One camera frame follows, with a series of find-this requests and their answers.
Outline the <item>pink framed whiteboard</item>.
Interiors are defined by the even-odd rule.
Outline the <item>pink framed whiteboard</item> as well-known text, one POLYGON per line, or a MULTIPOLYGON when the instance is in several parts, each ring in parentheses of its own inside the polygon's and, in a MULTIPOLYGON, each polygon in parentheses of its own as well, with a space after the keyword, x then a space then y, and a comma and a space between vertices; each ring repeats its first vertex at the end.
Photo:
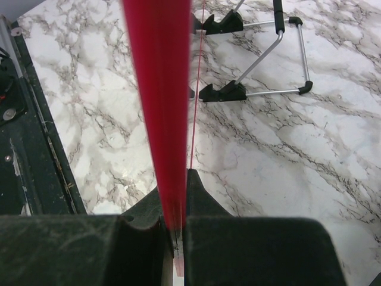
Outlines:
POLYGON ((165 225, 183 277, 191 2, 122 4, 165 225))

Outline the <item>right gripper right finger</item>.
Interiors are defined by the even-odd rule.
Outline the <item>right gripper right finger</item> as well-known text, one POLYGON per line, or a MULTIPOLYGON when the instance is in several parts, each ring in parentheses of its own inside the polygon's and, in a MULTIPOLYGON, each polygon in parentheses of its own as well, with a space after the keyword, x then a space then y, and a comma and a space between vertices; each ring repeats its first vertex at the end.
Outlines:
POLYGON ((303 217, 236 217, 188 170, 186 285, 345 285, 324 226, 303 217))

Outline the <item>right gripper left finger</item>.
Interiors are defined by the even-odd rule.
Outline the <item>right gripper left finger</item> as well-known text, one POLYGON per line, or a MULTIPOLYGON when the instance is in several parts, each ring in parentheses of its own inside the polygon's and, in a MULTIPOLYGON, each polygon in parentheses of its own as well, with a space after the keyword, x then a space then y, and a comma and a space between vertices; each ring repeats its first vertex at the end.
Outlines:
POLYGON ((166 285, 158 191, 119 215, 1 217, 2 285, 166 285))

